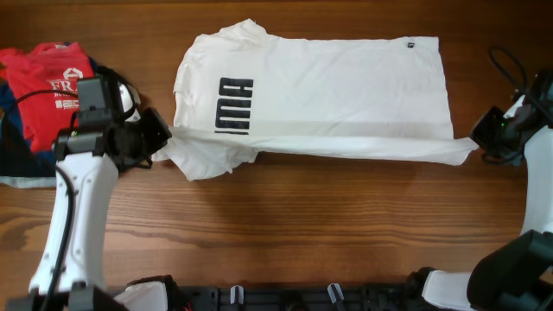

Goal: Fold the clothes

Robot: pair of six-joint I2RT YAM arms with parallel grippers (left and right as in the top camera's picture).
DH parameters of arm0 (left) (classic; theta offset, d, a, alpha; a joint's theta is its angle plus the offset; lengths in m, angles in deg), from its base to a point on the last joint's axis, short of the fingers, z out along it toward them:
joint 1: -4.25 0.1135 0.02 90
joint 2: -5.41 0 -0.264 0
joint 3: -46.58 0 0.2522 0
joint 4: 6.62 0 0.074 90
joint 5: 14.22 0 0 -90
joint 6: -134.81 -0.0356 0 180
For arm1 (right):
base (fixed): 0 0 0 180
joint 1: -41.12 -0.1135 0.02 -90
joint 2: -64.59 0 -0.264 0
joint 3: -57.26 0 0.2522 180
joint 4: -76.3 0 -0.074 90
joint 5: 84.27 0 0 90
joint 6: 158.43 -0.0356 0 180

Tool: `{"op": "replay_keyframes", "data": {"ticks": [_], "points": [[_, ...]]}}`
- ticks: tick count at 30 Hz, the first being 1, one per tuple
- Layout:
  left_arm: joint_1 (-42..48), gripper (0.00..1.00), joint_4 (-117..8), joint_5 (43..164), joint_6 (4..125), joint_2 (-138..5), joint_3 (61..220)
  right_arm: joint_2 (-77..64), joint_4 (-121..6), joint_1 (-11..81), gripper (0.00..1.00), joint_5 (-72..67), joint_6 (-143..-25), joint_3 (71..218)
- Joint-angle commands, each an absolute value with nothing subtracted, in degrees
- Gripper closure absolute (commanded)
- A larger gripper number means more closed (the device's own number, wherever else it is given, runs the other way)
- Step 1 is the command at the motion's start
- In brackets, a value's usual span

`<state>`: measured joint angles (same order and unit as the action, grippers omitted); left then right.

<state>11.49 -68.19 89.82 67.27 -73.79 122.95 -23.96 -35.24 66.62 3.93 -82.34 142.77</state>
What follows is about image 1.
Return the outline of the white Puma t-shirt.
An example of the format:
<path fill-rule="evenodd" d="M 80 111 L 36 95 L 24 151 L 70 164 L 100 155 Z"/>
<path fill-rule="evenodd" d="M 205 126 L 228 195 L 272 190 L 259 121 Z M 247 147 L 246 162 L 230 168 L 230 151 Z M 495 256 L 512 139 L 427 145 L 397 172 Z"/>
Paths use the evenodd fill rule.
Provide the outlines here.
<path fill-rule="evenodd" d="M 190 181 L 232 172 L 261 152 L 457 166 L 435 37 L 307 40 L 244 20 L 199 35 L 174 84 L 171 138 L 154 155 Z"/>

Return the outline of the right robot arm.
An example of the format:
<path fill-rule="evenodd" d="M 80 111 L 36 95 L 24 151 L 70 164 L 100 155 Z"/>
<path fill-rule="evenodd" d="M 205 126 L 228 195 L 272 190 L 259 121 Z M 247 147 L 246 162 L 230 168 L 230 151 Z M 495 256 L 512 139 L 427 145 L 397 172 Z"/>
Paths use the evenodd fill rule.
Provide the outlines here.
<path fill-rule="evenodd" d="M 520 235 L 467 273 L 422 269 L 404 285 L 402 310 L 550 310 L 552 286 L 552 72 L 543 69 L 508 111 L 492 107 L 470 137 L 497 162 L 525 161 Z"/>

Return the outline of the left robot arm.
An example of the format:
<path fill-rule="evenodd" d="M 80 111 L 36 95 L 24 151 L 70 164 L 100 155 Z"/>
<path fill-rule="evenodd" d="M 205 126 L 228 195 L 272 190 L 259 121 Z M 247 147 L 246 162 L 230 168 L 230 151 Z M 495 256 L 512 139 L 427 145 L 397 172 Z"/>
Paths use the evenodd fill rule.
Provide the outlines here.
<path fill-rule="evenodd" d="M 99 75 L 77 83 L 79 110 L 54 140 L 56 195 L 48 238 L 29 292 L 8 310 L 180 310 L 171 276 L 105 289 L 103 249 L 120 173 L 148 168 L 171 134 L 156 109 L 141 109 L 124 82 Z"/>

